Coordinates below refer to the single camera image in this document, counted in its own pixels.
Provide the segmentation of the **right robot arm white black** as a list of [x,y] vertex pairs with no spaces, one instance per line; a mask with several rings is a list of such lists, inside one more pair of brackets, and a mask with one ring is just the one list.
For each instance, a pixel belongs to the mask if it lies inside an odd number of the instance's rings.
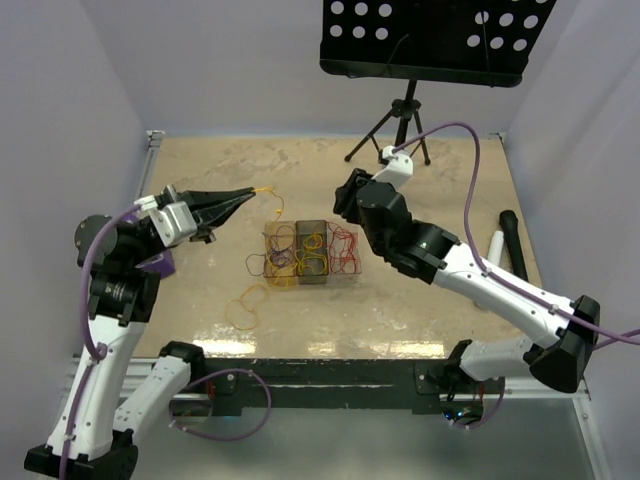
[[452,390],[529,374],[556,391],[577,391],[597,342],[596,300],[547,292],[474,257],[454,234],[413,219],[402,194],[361,169],[336,189],[333,211],[361,226],[373,253],[399,273],[460,294],[522,332],[515,340],[460,342],[445,369]]

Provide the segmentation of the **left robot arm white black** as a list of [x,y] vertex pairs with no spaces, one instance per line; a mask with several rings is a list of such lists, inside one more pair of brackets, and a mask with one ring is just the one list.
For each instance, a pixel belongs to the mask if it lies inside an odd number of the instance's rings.
[[174,395],[196,392],[207,380],[202,348],[171,342],[147,378],[121,397],[161,283],[143,265],[184,242],[213,242],[215,229],[255,194],[253,187],[179,192],[167,186],[119,215],[92,215],[78,225],[83,350],[61,415],[46,442],[26,453],[25,470],[56,479],[132,476],[144,436]]

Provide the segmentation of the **grey transparent bin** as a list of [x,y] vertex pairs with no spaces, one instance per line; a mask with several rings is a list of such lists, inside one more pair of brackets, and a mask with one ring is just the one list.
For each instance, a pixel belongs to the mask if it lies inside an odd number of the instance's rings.
[[327,222],[298,220],[295,222],[295,229],[298,284],[326,284],[328,279]]

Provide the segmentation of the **clear transparent bin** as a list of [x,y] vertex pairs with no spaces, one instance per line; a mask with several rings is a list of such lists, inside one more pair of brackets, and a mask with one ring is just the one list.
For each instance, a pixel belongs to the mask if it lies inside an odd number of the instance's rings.
[[328,284],[355,284],[362,273],[358,232],[344,223],[327,223]]

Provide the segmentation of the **yellow red cable ball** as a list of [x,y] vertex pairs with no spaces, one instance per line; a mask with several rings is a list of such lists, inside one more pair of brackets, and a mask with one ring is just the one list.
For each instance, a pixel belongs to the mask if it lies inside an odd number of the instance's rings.
[[269,291],[265,285],[251,285],[227,303],[224,311],[225,320],[237,331],[255,330],[260,324],[259,306],[268,299]]

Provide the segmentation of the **orange transparent bin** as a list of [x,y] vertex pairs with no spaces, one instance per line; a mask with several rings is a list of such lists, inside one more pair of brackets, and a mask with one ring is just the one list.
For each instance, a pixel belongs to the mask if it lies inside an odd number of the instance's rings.
[[294,221],[268,221],[263,229],[265,255],[263,277],[273,288],[297,285],[296,229]]

